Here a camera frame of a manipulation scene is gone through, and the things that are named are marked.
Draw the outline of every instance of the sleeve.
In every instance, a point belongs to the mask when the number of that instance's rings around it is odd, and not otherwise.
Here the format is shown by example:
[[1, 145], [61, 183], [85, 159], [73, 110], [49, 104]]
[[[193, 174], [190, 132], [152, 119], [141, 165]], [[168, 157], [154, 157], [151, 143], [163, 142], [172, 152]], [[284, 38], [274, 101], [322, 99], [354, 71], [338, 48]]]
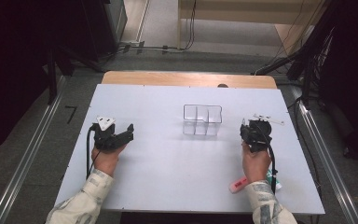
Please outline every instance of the sleeve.
[[95, 223], [113, 182], [110, 175], [94, 169], [76, 196], [57, 204], [49, 212], [46, 223]]
[[245, 191], [254, 211], [254, 223], [297, 223], [293, 214], [278, 203], [267, 180], [256, 181]]

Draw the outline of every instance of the gray floor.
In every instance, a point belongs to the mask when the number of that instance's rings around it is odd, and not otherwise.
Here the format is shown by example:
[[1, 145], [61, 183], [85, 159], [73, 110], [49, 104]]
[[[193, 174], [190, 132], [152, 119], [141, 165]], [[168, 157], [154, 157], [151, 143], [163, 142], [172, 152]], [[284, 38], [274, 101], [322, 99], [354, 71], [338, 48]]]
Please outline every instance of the gray floor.
[[[278, 37], [270, 31], [269, 38]], [[168, 40], [160, 41], [159, 43], [160, 45], [161, 43], [165, 45], [170, 44]], [[166, 54], [162, 54], [161, 51], [157, 50], [143, 50], [142, 53], [138, 54], [136, 51], [131, 50], [128, 53], [118, 54], [116, 57], [110, 58], [107, 62], [102, 63], [102, 66], [109, 70], [201, 71], [249, 74], [270, 62], [271, 57], [275, 56], [279, 43], [275, 41], [271, 42], [270, 45], [274, 45], [276, 49], [270, 49], [269, 54], [260, 54], [260, 56], [251, 53], [246, 55], [232, 52], [205, 52], [208, 49], [194, 50], [197, 52]], [[286, 85], [288, 81], [284, 78], [285, 72], [286, 69], [283, 67], [272, 75], [278, 84], [282, 84], [279, 85], [279, 88], [282, 90], [286, 103], [290, 105], [295, 98], [292, 94], [293, 87]], [[48, 211], [54, 205], [62, 176], [70, 160], [92, 94], [96, 85], [101, 82], [102, 77], [103, 74], [95, 73], [85, 67], [78, 67], [74, 75], [68, 78], [67, 85], [63, 89], [62, 100], [57, 107], [57, 111], [34, 158], [29, 173], [24, 180], [19, 195], [13, 203], [6, 223], [44, 223]], [[22, 154], [31, 141], [39, 120], [41, 120], [45, 113], [47, 101], [48, 93], [44, 92], [19, 121], [6, 142], [0, 146], [0, 198], [7, 182], [19, 164]], [[72, 109], [65, 108], [66, 105], [77, 106], [77, 111], [69, 124], [67, 121], [71, 116]], [[345, 146], [331, 118], [320, 110], [317, 102], [311, 102], [311, 109], [338, 170], [351, 196], [356, 200], [355, 205], [358, 209], [358, 161], [346, 159], [342, 156], [342, 149]], [[294, 120], [293, 109], [290, 111]], [[310, 147], [309, 153], [304, 142], [300, 139], [310, 166], [310, 171], [314, 177], [315, 170], [320, 176], [322, 201], [326, 214], [320, 216], [319, 223], [347, 223], [336, 193], [331, 187], [319, 155], [311, 142], [310, 134], [301, 116], [299, 118], [300, 130], [306, 136], [306, 141]], [[312, 165], [311, 158], [315, 160], [315, 167]], [[310, 223], [308, 216], [296, 217], [305, 223]], [[98, 223], [119, 223], [119, 220], [120, 213], [103, 211]]]
[[[176, 0], [150, 0], [141, 41], [148, 47], [177, 46]], [[273, 24], [195, 21], [191, 51], [274, 57], [281, 40]], [[190, 20], [182, 20], [181, 46], [190, 37]]]

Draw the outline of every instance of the black cable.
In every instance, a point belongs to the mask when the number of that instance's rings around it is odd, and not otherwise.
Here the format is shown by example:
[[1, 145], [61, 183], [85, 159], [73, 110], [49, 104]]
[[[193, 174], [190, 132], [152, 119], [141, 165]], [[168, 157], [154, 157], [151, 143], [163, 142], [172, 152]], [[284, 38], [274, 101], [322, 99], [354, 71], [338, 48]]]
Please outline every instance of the black cable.
[[287, 68], [287, 64], [284, 64], [283, 66], [284, 66], [284, 68], [286, 68], [286, 70], [287, 70], [287, 72], [288, 72], [288, 71], [289, 71], [289, 68]]
[[88, 172], [89, 174], [87, 175], [87, 178], [89, 178], [89, 175], [91, 174], [91, 169], [92, 169], [92, 166], [94, 165], [94, 162], [97, 160], [98, 156], [100, 155], [101, 153], [101, 150], [98, 151], [97, 155], [95, 156], [94, 160], [92, 160], [92, 164], [91, 164], [91, 167], [89, 168]]
[[190, 19], [190, 38], [188, 39], [186, 47], [184, 48], [184, 50], [190, 49], [193, 46], [193, 43], [194, 43], [194, 37], [195, 37], [194, 20], [195, 20], [195, 17], [196, 17], [196, 7], [197, 7], [197, 0], [194, 0], [193, 10], [191, 12], [191, 19]]
[[301, 101], [301, 98], [302, 96], [298, 97], [297, 100], [296, 100], [296, 104], [293, 108], [293, 111], [295, 113], [295, 123], [296, 123], [296, 135], [297, 135], [297, 138], [298, 138], [298, 130], [299, 130], [299, 125], [298, 125], [298, 111], [297, 111], [297, 105], [300, 104], [300, 101]]
[[164, 49], [162, 47], [139, 47], [139, 46], [131, 46], [131, 45], [125, 45], [125, 47], [128, 47], [130, 49], [158, 49], [158, 50], [175, 49], [175, 50], [178, 50], [178, 48], [176, 48], [176, 47], [167, 47], [166, 49]]
[[299, 88], [301, 88], [302, 86], [301, 86], [301, 84], [296, 84], [296, 83], [280, 83], [280, 82], [277, 82], [276, 83], [277, 84], [277, 86], [294, 86], [294, 87], [299, 87]]
[[258, 132], [261, 133], [264, 137], [264, 140], [266, 141], [266, 143], [268, 144], [268, 152], [269, 152], [269, 156], [271, 157], [271, 163], [272, 163], [272, 179], [271, 179], [271, 189], [272, 192], [275, 194], [275, 189], [276, 189], [276, 185], [277, 185], [277, 173], [278, 171], [275, 169], [275, 155], [274, 155], [274, 151], [272, 150], [272, 146], [269, 143], [269, 140], [267, 139], [267, 137], [264, 135], [263, 131], [260, 129], [260, 127], [258, 127], [258, 125], [255, 123], [255, 127], [258, 129]]
[[86, 179], [89, 178], [89, 175], [90, 175], [90, 172], [89, 172], [89, 169], [90, 169], [90, 133], [91, 131], [95, 131], [94, 129], [94, 124], [92, 124], [91, 127], [89, 127], [89, 131], [87, 132], [87, 144], [86, 144]]
[[301, 99], [301, 97], [298, 97], [297, 99], [295, 99], [295, 102], [292, 103], [291, 105], [287, 106], [288, 109], [290, 109], [290, 107], [292, 107], [293, 105], [295, 105], [297, 103], [297, 101], [299, 101]]
[[302, 1], [301, 7], [300, 7], [300, 11], [298, 12], [298, 15], [296, 16], [296, 19], [293, 21], [292, 25], [290, 26], [289, 30], [287, 31], [286, 38], [282, 41], [281, 46], [279, 47], [279, 49], [278, 49], [278, 51], [277, 51], [275, 57], [273, 57], [273, 58], [271, 59], [271, 61], [269, 61], [269, 63], [267, 63], [267, 66], [270, 65], [270, 64], [272, 63], [272, 61], [275, 60], [275, 59], [278, 57], [278, 55], [281, 54], [280, 51], [281, 51], [281, 49], [282, 49], [282, 47], [283, 47], [283, 43], [284, 43], [284, 41], [289, 37], [290, 31], [292, 30], [293, 26], [295, 25], [296, 21], [298, 20], [298, 17], [301, 15], [302, 8], [303, 8], [303, 6], [304, 6], [304, 2], [305, 2], [305, 0]]
[[324, 65], [324, 61], [327, 57], [328, 51], [330, 49], [330, 44], [333, 38], [333, 31], [334, 31], [335, 27], [333, 27], [329, 34], [327, 35], [327, 37], [324, 39], [324, 42], [322, 43], [322, 45], [315, 50], [315, 52], [320, 52], [319, 54], [315, 54], [313, 56], [313, 66], [312, 66], [312, 81], [311, 83], [313, 84], [314, 87], [316, 87], [317, 89], [319, 89], [319, 84], [320, 84], [320, 76], [322, 73], [322, 67]]

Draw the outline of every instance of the clear plastic container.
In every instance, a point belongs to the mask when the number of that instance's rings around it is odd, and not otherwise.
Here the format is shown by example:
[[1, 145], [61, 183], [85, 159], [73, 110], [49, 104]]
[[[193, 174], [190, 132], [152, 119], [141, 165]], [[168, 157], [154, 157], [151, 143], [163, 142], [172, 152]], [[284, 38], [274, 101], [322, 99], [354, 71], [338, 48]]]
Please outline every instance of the clear plastic container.
[[217, 135], [222, 124], [220, 105], [184, 105], [183, 133]]

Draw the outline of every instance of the floor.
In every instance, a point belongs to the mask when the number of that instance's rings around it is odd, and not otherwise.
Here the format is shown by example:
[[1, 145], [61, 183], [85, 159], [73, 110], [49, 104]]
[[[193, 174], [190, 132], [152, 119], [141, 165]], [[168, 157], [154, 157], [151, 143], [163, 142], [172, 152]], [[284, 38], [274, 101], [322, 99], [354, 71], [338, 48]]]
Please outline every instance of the floor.
[[[174, 8], [175, 2], [174, 0], [150, 0], [149, 2], [126, 0], [129, 25], [122, 41], [133, 43], [144, 41], [145, 46], [148, 47], [175, 46], [175, 10], [177, 10]], [[182, 24], [184, 31], [186, 21]], [[186, 32], [182, 34], [184, 35], [183, 44], [185, 44]], [[109, 59], [103, 67], [109, 70], [249, 74], [272, 62], [277, 54], [285, 56], [280, 48], [280, 39], [270, 24], [196, 21], [195, 37], [193, 47], [187, 52], [162, 54], [159, 50], [144, 50], [142, 53], [130, 51]], [[293, 95], [293, 88], [296, 86], [285, 78], [286, 71], [286, 68], [282, 67], [271, 75], [279, 84], [287, 105], [291, 105], [296, 99]], [[62, 98], [57, 103], [49, 126], [46, 127], [46, 133], [41, 139], [37, 153], [32, 157], [33, 162], [30, 164], [27, 176], [23, 179], [22, 187], [14, 195], [16, 200], [11, 205], [5, 223], [44, 222], [48, 211], [55, 203], [62, 176], [70, 160], [95, 86], [101, 83], [102, 77], [103, 74], [95, 73], [85, 67], [78, 67], [72, 77], [66, 77], [63, 80]], [[33, 140], [34, 130], [48, 109], [47, 100], [48, 92], [46, 91], [34, 102], [6, 142], [0, 146], [0, 199], [22, 155], [27, 152]], [[77, 110], [72, 120], [68, 122], [73, 112], [70, 106], [76, 106]], [[319, 130], [325, 143], [358, 209], [358, 161], [342, 157], [342, 149], [345, 145], [333, 121], [320, 109], [318, 102], [312, 101], [311, 108], [317, 125], [321, 127]], [[295, 122], [296, 116], [293, 110], [290, 112]], [[322, 186], [322, 201], [326, 214], [319, 217], [319, 223], [348, 223], [337, 199], [337, 193], [332, 188], [324, 165], [315, 150], [307, 126], [303, 119], [299, 119], [298, 122], [300, 130], [305, 135], [305, 139], [300, 138], [299, 141], [309, 162], [310, 172], [315, 179], [318, 174], [317, 185]], [[119, 212], [102, 211], [98, 223], [119, 223], [120, 218]], [[317, 219], [314, 217], [311, 220], [309, 216], [304, 215], [296, 216], [296, 218], [304, 223], [316, 223]]]

